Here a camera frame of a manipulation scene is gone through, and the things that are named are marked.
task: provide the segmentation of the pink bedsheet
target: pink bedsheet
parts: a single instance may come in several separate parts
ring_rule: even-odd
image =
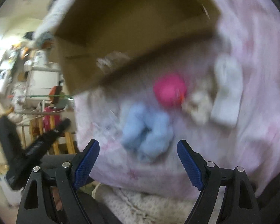
[[[196,198],[197,188],[191,185],[176,153],[180,139],[220,167],[242,166],[257,184],[256,195],[280,172],[280,13],[271,0],[215,2],[222,13],[218,34],[225,39],[184,42],[147,58],[154,63],[106,88],[104,100],[92,100],[92,92],[75,96],[79,149],[92,138],[101,146],[92,178],[147,193]],[[199,127],[179,110],[172,110],[175,137],[167,154],[154,164],[141,164],[128,155],[120,145],[121,132],[116,126],[122,103],[142,100],[157,107],[152,84],[158,76],[173,70],[193,83],[207,73],[221,52],[230,53],[243,68],[237,127],[227,130],[214,123]]]

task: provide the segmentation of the blue gripper pad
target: blue gripper pad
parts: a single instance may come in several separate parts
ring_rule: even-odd
[[[86,184],[88,176],[93,168],[93,165],[99,156],[99,152],[100,152],[99,142],[96,140],[91,140],[86,146],[86,148],[83,150],[83,152],[78,153],[74,157],[72,161],[73,163],[72,170],[74,170],[74,173],[72,173],[72,176],[74,179],[73,187],[76,190]],[[75,161],[75,158],[77,158],[76,160],[79,161],[77,167],[75,167],[75,162],[77,162]]]
[[[194,152],[185,140],[177,143],[177,155],[192,185],[201,191],[205,183],[205,160],[199,153]]]

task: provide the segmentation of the red object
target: red object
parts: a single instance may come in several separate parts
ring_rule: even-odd
[[[158,102],[168,108],[181,105],[187,93],[187,87],[184,80],[173,73],[160,78],[155,83],[153,91]]]
[[[45,107],[45,112],[59,111],[61,109],[54,109],[52,107]],[[54,115],[55,126],[60,123],[60,115]],[[45,132],[51,130],[50,125],[50,115],[45,115],[43,118],[43,127],[45,128]]]

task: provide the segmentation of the floor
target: floor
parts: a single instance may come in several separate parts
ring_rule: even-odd
[[[10,43],[15,37],[22,37],[25,32],[33,31],[47,13],[50,0],[6,0],[0,8],[0,37]],[[0,147],[0,163],[5,158]],[[14,224],[17,208],[9,207],[0,187],[0,217],[6,224]]]

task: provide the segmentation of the pink ball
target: pink ball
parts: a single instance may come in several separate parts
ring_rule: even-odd
[[[181,105],[185,98],[187,87],[178,74],[169,74],[160,78],[154,85],[153,91],[158,102],[164,107]]]

